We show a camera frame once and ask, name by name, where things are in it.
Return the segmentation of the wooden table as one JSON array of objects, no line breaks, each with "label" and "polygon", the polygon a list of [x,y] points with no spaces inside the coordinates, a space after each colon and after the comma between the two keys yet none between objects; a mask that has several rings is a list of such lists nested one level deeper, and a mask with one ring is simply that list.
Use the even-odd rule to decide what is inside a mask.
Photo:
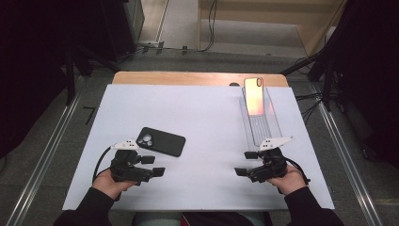
[{"label": "wooden table", "polygon": [[112,84],[229,86],[236,83],[243,86],[244,80],[252,77],[261,77],[267,87],[288,87],[284,75],[268,73],[118,72]]}]

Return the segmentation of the person's left hand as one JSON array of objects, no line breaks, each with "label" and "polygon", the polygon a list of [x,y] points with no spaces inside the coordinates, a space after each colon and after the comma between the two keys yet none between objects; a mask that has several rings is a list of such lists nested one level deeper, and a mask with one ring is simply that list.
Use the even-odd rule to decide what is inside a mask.
[{"label": "person's left hand", "polygon": [[109,169],[101,172],[92,183],[93,188],[102,191],[112,200],[115,200],[121,192],[135,185],[136,182],[133,181],[115,182]]}]

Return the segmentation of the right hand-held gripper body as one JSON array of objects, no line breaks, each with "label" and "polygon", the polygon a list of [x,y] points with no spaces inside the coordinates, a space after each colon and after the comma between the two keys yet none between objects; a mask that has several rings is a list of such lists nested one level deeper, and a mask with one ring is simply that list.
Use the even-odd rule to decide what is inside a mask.
[{"label": "right hand-held gripper body", "polygon": [[247,177],[252,182],[259,183],[268,179],[283,177],[286,174],[287,163],[279,147],[293,140],[292,137],[265,138],[257,151],[258,158],[263,160],[263,164],[257,168],[249,169]]}]

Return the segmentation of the white board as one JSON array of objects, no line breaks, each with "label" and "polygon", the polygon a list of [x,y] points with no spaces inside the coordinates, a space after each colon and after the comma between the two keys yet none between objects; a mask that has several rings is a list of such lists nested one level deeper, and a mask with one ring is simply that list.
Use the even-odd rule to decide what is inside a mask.
[{"label": "white board", "polygon": [[109,146],[135,138],[143,127],[185,137],[178,157],[157,154],[162,177],[134,186],[115,203],[130,211],[283,210],[283,197],[268,183],[239,177],[235,168],[254,168],[247,160],[247,139],[239,87],[110,85],[106,88],[64,209],[74,209],[91,185],[93,171],[109,167]]}]

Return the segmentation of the dark cabinet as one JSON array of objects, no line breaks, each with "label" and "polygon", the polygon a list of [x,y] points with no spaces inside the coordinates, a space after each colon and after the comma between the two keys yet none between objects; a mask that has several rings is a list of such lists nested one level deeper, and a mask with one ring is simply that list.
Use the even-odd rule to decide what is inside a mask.
[{"label": "dark cabinet", "polygon": [[141,0],[101,0],[111,59],[118,61],[132,54],[145,22]]}]

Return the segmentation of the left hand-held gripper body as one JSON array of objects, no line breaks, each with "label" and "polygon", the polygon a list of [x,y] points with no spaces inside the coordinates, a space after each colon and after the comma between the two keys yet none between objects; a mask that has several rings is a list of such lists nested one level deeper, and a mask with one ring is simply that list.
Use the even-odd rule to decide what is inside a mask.
[{"label": "left hand-held gripper body", "polygon": [[149,182],[152,178],[151,169],[138,168],[136,164],[141,157],[137,153],[138,146],[132,139],[116,143],[112,146],[116,150],[114,158],[111,160],[111,174],[115,182],[133,181],[140,185],[141,182]]}]

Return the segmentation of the person's right hand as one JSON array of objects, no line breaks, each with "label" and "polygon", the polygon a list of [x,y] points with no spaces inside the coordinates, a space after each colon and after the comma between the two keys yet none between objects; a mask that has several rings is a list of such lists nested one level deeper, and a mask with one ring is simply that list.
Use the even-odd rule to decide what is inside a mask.
[{"label": "person's right hand", "polygon": [[287,166],[283,177],[268,179],[267,182],[275,186],[284,196],[287,196],[306,186],[302,173],[290,165]]}]

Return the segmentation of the black curtain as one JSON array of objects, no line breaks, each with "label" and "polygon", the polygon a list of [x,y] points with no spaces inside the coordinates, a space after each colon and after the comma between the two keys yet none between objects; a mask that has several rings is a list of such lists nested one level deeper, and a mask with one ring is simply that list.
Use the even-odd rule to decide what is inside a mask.
[{"label": "black curtain", "polygon": [[67,87],[67,48],[83,37],[94,0],[0,0],[0,158],[18,147]]},{"label": "black curtain", "polygon": [[331,40],[343,107],[364,155],[399,169],[399,0],[348,0]]}]

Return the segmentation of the black phone case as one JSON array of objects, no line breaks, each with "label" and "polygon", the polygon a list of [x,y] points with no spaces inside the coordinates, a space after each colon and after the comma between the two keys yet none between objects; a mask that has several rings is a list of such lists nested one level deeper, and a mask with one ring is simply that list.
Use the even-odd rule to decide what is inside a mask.
[{"label": "black phone case", "polygon": [[178,157],[182,154],[185,138],[168,132],[143,127],[136,144],[143,149]]}]

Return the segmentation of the clear plastic tray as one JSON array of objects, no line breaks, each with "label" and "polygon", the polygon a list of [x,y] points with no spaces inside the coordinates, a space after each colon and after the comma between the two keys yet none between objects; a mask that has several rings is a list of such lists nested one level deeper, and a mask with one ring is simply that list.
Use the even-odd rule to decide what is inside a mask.
[{"label": "clear plastic tray", "polygon": [[250,116],[247,113],[246,92],[242,89],[243,96],[239,99],[243,124],[247,139],[247,149],[258,151],[259,146],[266,138],[282,137],[275,107],[269,96],[267,88],[263,89],[263,114]]}]

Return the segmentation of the black stand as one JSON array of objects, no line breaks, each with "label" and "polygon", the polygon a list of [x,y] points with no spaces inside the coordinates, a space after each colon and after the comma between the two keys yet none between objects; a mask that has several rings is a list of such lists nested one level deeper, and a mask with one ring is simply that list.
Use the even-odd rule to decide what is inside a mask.
[{"label": "black stand", "polygon": [[327,111],[330,110],[330,91],[333,76],[333,61],[329,58],[327,48],[322,48],[312,56],[299,59],[293,66],[283,70],[280,74],[287,76],[299,69],[311,64],[311,69],[307,75],[310,82],[317,82],[324,77],[324,87],[322,91],[322,103]]},{"label": "black stand", "polygon": [[67,81],[66,105],[70,105],[76,96],[74,69],[77,69],[83,76],[91,76],[94,71],[94,67],[89,63],[91,59],[97,61],[114,73],[120,71],[120,68],[117,65],[111,63],[83,45],[68,46],[65,50],[65,74]]}]

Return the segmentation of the light wooden shelf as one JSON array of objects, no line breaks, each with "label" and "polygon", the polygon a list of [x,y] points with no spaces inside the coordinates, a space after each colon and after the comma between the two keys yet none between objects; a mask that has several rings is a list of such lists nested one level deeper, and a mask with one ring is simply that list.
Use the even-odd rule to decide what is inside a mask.
[{"label": "light wooden shelf", "polygon": [[294,24],[308,56],[341,19],[348,0],[216,0],[223,21]]}]

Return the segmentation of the metal floor rail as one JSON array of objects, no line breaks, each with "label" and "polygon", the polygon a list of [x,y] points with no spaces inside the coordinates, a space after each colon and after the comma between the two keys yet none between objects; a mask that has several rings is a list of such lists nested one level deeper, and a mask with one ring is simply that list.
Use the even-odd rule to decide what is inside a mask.
[{"label": "metal floor rail", "polygon": [[323,103],[324,95],[321,94],[319,86],[315,83],[311,83],[311,90],[316,93],[316,98],[320,100],[319,109],[324,119],[325,125],[330,133],[334,147],[340,157],[343,169],[346,173],[348,181],[354,191],[356,200],[359,203],[359,207],[365,217],[368,226],[384,226],[381,217],[377,213],[373,199],[364,184],[357,166],[353,161],[353,158],[348,151],[340,130],[336,124],[336,121],[331,112],[327,110],[327,107]]},{"label": "metal floor rail", "polygon": [[16,202],[15,207],[8,218],[6,226],[22,226],[30,205],[37,195],[46,171],[48,170],[50,163],[52,162],[56,153],[57,147],[69,125],[75,108],[80,101],[82,90],[86,86],[87,81],[88,80],[82,75],[75,80],[75,86],[77,88],[75,96],[68,105],[63,107],[62,114],[56,123],[56,127],[53,130],[44,150],[42,151],[40,159],[36,164],[29,180],[24,186],[18,201]]}]

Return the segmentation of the shiny orange phone case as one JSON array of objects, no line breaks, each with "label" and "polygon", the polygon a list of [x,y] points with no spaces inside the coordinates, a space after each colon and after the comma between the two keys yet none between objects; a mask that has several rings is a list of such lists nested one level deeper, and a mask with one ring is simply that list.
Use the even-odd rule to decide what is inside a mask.
[{"label": "shiny orange phone case", "polygon": [[246,78],[244,85],[247,113],[249,116],[261,116],[264,113],[262,78]]}]

